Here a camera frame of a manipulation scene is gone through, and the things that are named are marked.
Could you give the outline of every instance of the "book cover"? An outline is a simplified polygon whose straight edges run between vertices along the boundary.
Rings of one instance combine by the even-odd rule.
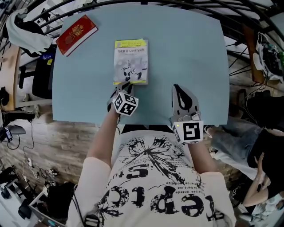
[[[57,46],[63,55],[68,56],[77,46],[97,30],[97,26],[89,17],[84,15],[57,39]]]
[[[120,40],[114,46],[114,84],[148,84],[148,40]]]

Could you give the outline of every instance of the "printed shirt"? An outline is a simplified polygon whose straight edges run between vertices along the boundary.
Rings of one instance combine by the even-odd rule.
[[[174,134],[134,131],[120,139],[112,169],[93,157],[84,161],[75,192],[83,218],[96,212],[104,227],[235,225],[223,175],[197,173]],[[67,226],[80,226],[73,202]]]

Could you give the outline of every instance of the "blue tabletop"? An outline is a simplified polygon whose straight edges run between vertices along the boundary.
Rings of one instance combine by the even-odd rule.
[[[167,6],[115,5],[66,18],[62,32],[82,15],[99,30],[68,57],[57,48],[53,85],[53,118],[101,124],[114,89],[114,42],[149,41],[149,85],[135,86],[139,106],[122,124],[169,125],[174,83],[191,90],[205,124],[226,124],[229,70],[220,22]]]

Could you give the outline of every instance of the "floor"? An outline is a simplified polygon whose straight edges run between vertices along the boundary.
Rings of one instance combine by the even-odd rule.
[[[234,61],[234,57],[229,56],[229,65]],[[234,72],[246,63],[238,60],[231,68],[230,72]],[[24,88],[19,89],[19,94],[24,95],[29,93],[31,89],[32,78],[25,79]],[[245,88],[247,93],[257,89],[258,87],[249,88],[247,86],[254,84],[251,80],[250,72],[238,74],[230,77],[230,102],[235,103],[236,93],[239,89]],[[277,91],[273,88],[266,87],[265,90],[270,90],[273,96],[282,96],[283,92]],[[16,172],[20,177],[26,176],[31,186],[37,185],[37,191],[40,191],[44,185],[45,179],[48,181],[56,181],[63,183],[64,181],[71,181],[77,183],[82,170],[83,161],[86,157],[89,145],[99,129],[99,125],[90,123],[73,123],[52,120],[51,106],[40,107],[41,116],[32,122],[24,120],[17,120],[13,124],[20,125],[25,128],[27,134],[20,136],[20,146],[16,150],[10,150],[7,143],[0,144],[0,159],[6,167],[14,165]],[[32,147],[31,131],[33,129],[34,148]],[[205,143],[209,149],[210,139],[205,136]],[[18,145],[17,136],[13,139],[10,147]],[[31,158],[35,167],[34,172],[39,173],[39,179],[34,177],[33,172],[28,166],[23,163],[24,151],[27,157]],[[229,178],[236,179],[239,176],[239,171],[233,169],[231,166],[217,161],[219,170],[224,174],[227,184],[229,185]],[[58,176],[53,178],[48,174],[48,170],[53,168],[58,172]]]

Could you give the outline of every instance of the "chair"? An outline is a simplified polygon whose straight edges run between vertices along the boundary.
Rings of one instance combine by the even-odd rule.
[[[45,99],[52,99],[52,77],[56,45],[51,47],[37,59],[35,71],[26,72],[26,66],[20,68],[19,87],[22,89],[24,79],[33,76],[32,94]]]

